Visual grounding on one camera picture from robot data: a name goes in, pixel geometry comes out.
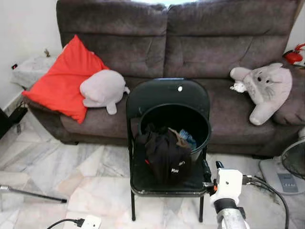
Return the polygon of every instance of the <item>blue cloth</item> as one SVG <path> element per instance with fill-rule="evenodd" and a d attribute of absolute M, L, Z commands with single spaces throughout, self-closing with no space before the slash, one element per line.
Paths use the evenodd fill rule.
<path fill-rule="evenodd" d="M 187 143 L 190 145 L 192 150 L 197 148 L 196 141 L 193 139 L 193 137 L 188 132 L 186 132 L 185 130 L 182 129 L 179 132 L 179 135 L 181 138 L 183 138 L 184 140 L 187 141 Z"/>

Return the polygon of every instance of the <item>stuffed animal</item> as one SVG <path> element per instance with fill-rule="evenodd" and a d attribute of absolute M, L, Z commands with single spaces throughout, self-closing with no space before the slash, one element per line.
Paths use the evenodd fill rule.
<path fill-rule="evenodd" d="M 243 92 L 245 88 L 256 104 L 249 118 L 254 125 L 266 122 L 289 96 L 292 76 L 289 69 L 282 66 L 281 63 L 273 63 L 254 70 L 237 67 L 230 72 L 235 80 L 230 88 L 238 92 Z"/>
<path fill-rule="evenodd" d="M 123 93 L 129 94 L 125 87 L 125 80 L 121 74 L 112 70 L 101 70 L 81 83 L 80 91 L 85 97 L 86 107 L 106 107 L 110 115 L 117 113 L 115 104 L 119 102 Z"/>

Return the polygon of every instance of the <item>sofa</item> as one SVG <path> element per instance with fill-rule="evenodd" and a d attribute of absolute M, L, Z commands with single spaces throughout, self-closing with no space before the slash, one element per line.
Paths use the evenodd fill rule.
<path fill-rule="evenodd" d="M 210 97 L 212 137 L 208 152 L 278 156 L 305 125 L 305 76 L 283 58 L 298 0 L 203 0 L 165 7 L 120 0 L 59 0 L 62 46 L 75 34 L 132 91 L 154 78 L 198 82 Z M 291 93 L 261 126 L 250 123 L 247 93 L 230 90 L 231 69 L 282 62 L 293 75 Z M 75 120 L 24 98 L 32 113 L 66 144 L 127 145 L 125 95 L 118 112 L 89 108 Z"/>

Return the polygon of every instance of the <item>red cushion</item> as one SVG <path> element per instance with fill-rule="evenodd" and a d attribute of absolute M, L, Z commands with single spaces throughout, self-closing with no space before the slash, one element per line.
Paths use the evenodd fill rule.
<path fill-rule="evenodd" d="M 51 109 L 71 116 L 80 124 L 87 108 L 82 104 L 81 83 L 94 73 L 109 69 L 98 56 L 85 48 L 77 35 L 66 45 L 49 71 L 30 91 L 22 94 Z"/>

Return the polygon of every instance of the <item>fan base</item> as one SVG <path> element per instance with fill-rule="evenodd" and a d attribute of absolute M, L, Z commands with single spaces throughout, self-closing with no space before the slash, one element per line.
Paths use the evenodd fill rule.
<path fill-rule="evenodd" d="M 266 182 L 283 195 L 297 195 L 305 192 L 305 180 L 298 178 L 284 168 L 280 157 L 262 160 L 259 167 Z"/>

